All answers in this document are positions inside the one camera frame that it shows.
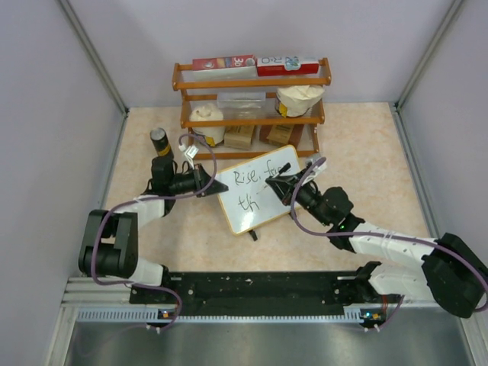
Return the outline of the yellow framed whiteboard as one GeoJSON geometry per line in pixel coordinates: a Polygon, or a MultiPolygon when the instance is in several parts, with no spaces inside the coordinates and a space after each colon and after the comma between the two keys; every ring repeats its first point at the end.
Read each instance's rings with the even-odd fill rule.
{"type": "Polygon", "coordinates": [[[217,180],[228,187],[218,195],[230,231],[238,236],[290,212],[265,179],[278,174],[286,164],[293,175],[301,170],[292,145],[267,152],[217,173],[217,180]]]}

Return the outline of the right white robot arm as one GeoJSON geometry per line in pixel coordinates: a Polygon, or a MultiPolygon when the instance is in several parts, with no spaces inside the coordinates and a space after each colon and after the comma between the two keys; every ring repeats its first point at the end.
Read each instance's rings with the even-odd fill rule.
{"type": "Polygon", "coordinates": [[[394,262],[376,264],[356,282],[356,293],[371,302],[380,295],[403,295],[435,301],[460,318],[487,309],[487,267],[459,236],[404,236],[375,226],[353,214],[343,188],[320,191],[314,180],[296,175],[266,178],[266,185],[285,206],[301,206],[330,229],[329,241],[340,250],[372,255],[394,262]]]}

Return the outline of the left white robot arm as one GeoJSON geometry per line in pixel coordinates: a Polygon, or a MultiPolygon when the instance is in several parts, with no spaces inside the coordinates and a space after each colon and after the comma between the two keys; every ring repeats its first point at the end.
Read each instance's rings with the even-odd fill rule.
{"type": "Polygon", "coordinates": [[[88,215],[79,253],[79,270],[89,277],[112,277],[122,284],[146,286],[156,302],[165,302],[173,292],[164,279],[167,268],[139,255],[139,230],[167,216],[175,202],[185,197],[206,197],[224,193],[228,186],[209,175],[201,164],[178,164],[169,157],[152,160],[145,191],[137,198],[118,204],[113,210],[93,210],[88,215]]]}

